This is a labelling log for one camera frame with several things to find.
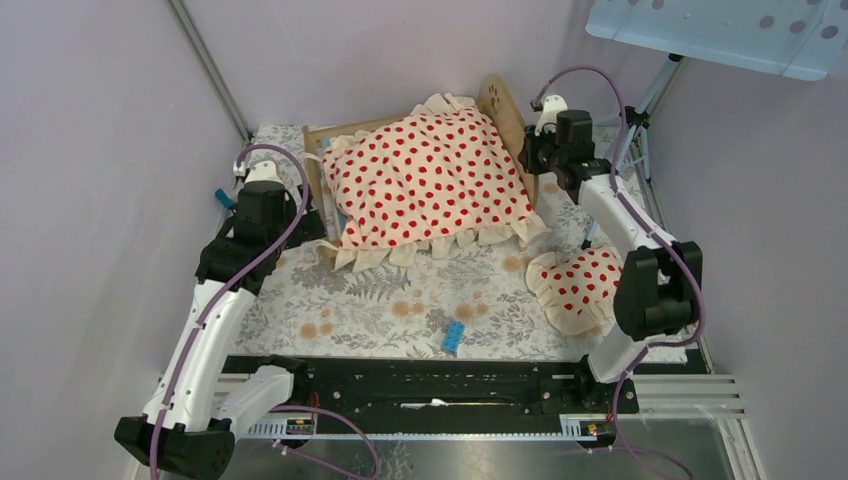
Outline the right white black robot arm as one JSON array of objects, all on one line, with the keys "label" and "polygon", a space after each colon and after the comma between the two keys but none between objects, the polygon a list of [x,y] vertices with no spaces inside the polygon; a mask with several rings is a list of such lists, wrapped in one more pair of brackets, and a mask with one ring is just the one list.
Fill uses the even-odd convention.
[{"label": "right white black robot arm", "polygon": [[612,382],[633,369],[654,346],[677,347],[675,335],[698,323],[703,256],[694,242],[679,242],[639,208],[614,173],[595,154],[593,122],[584,110],[541,113],[526,127],[522,167],[553,173],[558,186],[587,211],[624,257],[613,298],[615,327],[583,361],[591,374],[573,386],[575,402],[597,412],[613,398]]}]

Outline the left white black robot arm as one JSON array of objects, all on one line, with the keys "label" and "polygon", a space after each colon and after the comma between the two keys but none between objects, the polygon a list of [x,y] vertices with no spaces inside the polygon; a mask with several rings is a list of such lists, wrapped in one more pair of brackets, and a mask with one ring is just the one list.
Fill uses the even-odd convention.
[{"label": "left white black robot arm", "polygon": [[247,182],[230,216],[201,251],[185,328],[141,414],[119,419],[116,442],[150,470],[218,479],[236,442],[262,416],[311,398],[306,364],[280,355],[262,359],[256,377],[215,397],[231,344],[282,252],[323,231],[307,184],[295,194],[279,180]]}]

